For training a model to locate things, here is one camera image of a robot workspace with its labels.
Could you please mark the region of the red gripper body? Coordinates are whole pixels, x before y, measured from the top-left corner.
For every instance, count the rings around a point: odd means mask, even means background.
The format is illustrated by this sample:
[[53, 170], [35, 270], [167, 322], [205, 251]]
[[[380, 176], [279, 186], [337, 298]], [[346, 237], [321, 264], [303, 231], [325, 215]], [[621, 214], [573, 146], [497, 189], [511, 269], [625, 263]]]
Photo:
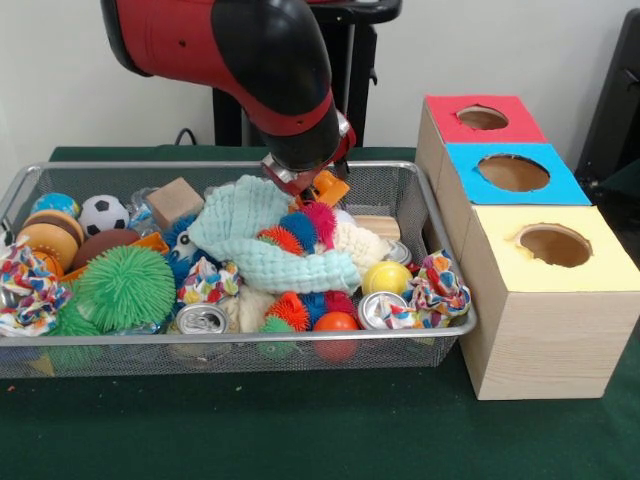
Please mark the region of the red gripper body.
[[269, 154], [262, 166], [284, 192], [297, 196], [312, 186], [326, 167], [334, 165], [338, 178], [349, 171], [347, 155], [355, 144], [355, 132], [339, 110], [329, 111], [311, 129], [293, 136], [263, 134]]

